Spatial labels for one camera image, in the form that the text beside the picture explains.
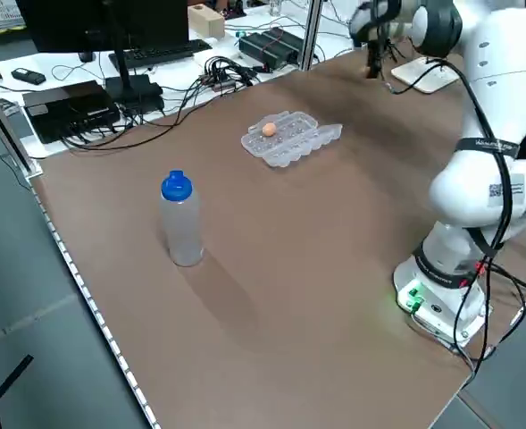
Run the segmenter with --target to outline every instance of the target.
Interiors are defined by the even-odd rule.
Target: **blue bottle cap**
[[[191,180],[185,177],[183,171],[173,170],[162,183],[162,195],[168,201],[184,201],[193,192]]]

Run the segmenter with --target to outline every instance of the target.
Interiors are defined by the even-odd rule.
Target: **brown table surface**
[[[428,188],[460,132],[463,89],[396,97],[362,65],[346,55],[257,85],[143,147],[42,163],[34,184],[163,427],[419,429],[465,380],[458,357],[408,324],[391,281],[436,220]],[[341,140],[269,168],[239,140],[284,110],[343,123]],[[203,204],[205,259],[187,269],[160,222],[175,168]],[[526,233],[503,260],[526,280]],[[498,338],[518,301],[497,283],[492,304]]]

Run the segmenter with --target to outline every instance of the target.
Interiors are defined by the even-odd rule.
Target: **metal frame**
[[[86,283],[84,282],[84,279],[80,275],[78,267],[74,264],[74,261],[72,260],[72,256],[68,252],[68,249],[66,248],[66,245],[64,244],[63,239],[56,231],[56,227],[52,223],[52,220],[50,219],[50,216],[48,215],[46,208],[42,204],[42,200],[40,199],[40,196],[34,190],[34,188],[31,189],[31,192],[34,195],[34,198],[36,199],[37,204],[40,207],[40,210],[42,211],[42,215],[45,218],[45,222],[46,222],[46,225],[48,226],[48,230],[52,234],[53,239],[56,242],[56,245],[58,246],[58,250],[60,251],[60,254],[63,256],[64,263],[68,267],[68,270],[70,271],[70,274],[72,278],[74,279],[76,286],[78,287],[79,294],[84,299],[84,302],[86,303],[90,314],[92,315],[92,317],[94,318],[94,321],[100,328],[100,332],[103,334],[105,338],[108,349],[112,352],[115,362],[119,366],[121,373],[124,376],[124,379],[126,380],[126,382],[128,382],[131,393],[136,398],[136,401],[138,402],[141,412],[146,418],[146,421],[149,424],[150,429],[162,429],[159,422],[157,421],[157,417],[155,417],[155,414],[151,408],[151,405],[149,404],[149,402],[147,402],[144,392],[142,392],[141,388],[139,387],[139,384],[138,384],[138,381],[136,380],[135,375],[129,368],[128,361],[123,356],[123,353],[121,352],[118,342],[113,337],[110,327],[108,326],[107,322],[104,320],[104,315],[100,312],[96,302],[94,301],[94,298],[92,297],[92,294],[90,293],[88,286],[86,285]]]
[[[313,65],[314,48],[316,46],[316,37],[318,36],[323,2],[324,0],[310,0],[308,4],[305,41],[300,51],[300,70],[303,72],[308,72]]]
[[[38,176],[42,173],[42,169],[37,161],[31,159],[26,149],[13,131],[13,127],[9,123],[6,115],[0,108],[0,140],[8,151],[11,158],[16,163],[16,166],[21,170],[25,179]]]
[[[14,20],[0,21],[0,29],[12,29],[14,27],[24,26],[24,20],[22,18],[15,18]]]

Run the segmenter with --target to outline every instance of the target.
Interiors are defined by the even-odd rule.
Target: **black keyboard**
[[[126,65],[128,70],[138,67],[151,67],[160,63],[170,63],[193,56],[193,54],[211,49],[208,43],[201,39],[189,40],[188,42],[170,47],[156,47],[152,49],[134,49],[126,51]],[[116,54],[110,54],[110,61],[118,70]]]

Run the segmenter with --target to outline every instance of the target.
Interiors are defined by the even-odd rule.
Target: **clear plastic egg tray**
[[[277,127],[274,135],[263,135],[263,126],[274,122]],[[243,147],[253,156],[261,157],[271,167],[286,167],[301,156],[339,139],[342,125],[324,125],[303,112],[282,112],[262,118],[249,128],[241,138]]]

